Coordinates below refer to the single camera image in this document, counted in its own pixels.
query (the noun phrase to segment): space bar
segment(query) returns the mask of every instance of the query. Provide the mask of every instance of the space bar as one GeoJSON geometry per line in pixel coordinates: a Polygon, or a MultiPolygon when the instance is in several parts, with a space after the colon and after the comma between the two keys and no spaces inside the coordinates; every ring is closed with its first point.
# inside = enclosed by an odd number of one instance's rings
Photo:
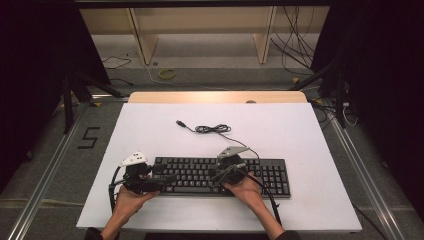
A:
{"type": "Polygon", "coordinates": [[[175,187],[174,192],[181,193],[209,193],[211,192],[210,188],[199,188],[199,187],[175,187]]]}

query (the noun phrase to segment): keyboard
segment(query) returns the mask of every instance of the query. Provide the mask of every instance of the keyboard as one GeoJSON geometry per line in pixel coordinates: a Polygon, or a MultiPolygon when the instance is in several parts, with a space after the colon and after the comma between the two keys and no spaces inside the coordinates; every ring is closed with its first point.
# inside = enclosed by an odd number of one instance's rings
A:
{"type": "MultiPolygon", "coordinates": [[[[273,198],[290,198],[290,186],[284,159],[242,159],[249,172],[267,186],[273,198]]],[[[205,196],[225,197],[233,194],[222,184],[209,180],[211,165],[217,164],[216,158],[192,157],[156,157],[155,164],[166,164],[160,174],[152,174],[152,178],[164,178],[177,175],[177,181],[165,186],[161,196],[205,196]]],[[[260,187],[263,198],[268,195],[260,187]]]]}

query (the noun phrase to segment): white table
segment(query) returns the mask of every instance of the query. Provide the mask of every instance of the white table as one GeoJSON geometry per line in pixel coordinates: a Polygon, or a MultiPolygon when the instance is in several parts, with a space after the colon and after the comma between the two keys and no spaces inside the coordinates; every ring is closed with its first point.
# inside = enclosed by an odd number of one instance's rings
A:
{"type": "MultiPolygon", "coordinates": [[[[288,230],[357,232],[361,225],[337,172],[312,107],[308,103],[128,103],[119,116],[88,195],[79,228],[102,228],[111,216],[107,187],[120,161],[141,150],[153,164],[157,156],[215,157],[237,145],[217,134],[199,135],[178,126],[231,126],[228,137],[261,158],[284,158],[291,199],[280,204],[288,230]]],[[[241,157],[255,157],[244,152],[241,157]]],[[[118,174],[122,177],[124,169],[118,174]]],[[[124,228],[143,232],[263,232],[256,217],[235,198],[157,197],[124,228]]]]}

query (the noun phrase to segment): person's right hand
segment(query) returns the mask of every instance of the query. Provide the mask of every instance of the person's right hand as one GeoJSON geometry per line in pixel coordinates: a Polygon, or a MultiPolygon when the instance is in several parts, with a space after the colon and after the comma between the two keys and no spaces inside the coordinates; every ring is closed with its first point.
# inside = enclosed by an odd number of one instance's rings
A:
{"type": "Polygon", "coordinates": [[[246,204],[250,209],[263,204],[262,197],[259,192],[259,186],[252,179],[244,177],[239,183],[231,185],[224,183],[224,187],[230,190],[240,201],[246,204]]]}

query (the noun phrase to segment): dark sleeve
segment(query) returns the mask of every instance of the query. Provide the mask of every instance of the dark sleeve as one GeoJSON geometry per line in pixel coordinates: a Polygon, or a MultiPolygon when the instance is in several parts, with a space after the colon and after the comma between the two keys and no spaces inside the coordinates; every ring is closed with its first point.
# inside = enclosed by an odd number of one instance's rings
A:
{"type": "Polygon", "coordinates": [[[100,231],[95,228],[88,228],[85,232],[84,240],[103,240],[102,235],[100,235],[100,231]]]}
{"type": "Polygon", "coordinates": [[[301,240],[296,231],[285,231],[276,240],[301,240]]]}

